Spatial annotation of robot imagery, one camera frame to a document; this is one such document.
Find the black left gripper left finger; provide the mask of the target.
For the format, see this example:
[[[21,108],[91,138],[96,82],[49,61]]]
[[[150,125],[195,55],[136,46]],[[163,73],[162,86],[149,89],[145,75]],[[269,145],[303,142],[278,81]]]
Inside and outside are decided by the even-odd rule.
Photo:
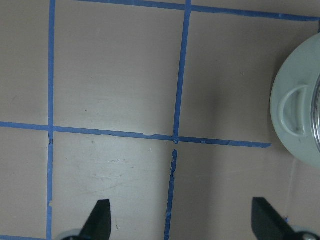
[[[80,240],[109,240],[111,205],[109,199],[98,200],[78,235]]]

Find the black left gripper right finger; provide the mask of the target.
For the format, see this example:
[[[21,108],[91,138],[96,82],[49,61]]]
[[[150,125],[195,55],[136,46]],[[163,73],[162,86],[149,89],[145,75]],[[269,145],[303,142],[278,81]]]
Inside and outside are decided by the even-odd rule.
[[[263,197],[253,197],[251,228],[257,240],[299,240],[295,232]]]

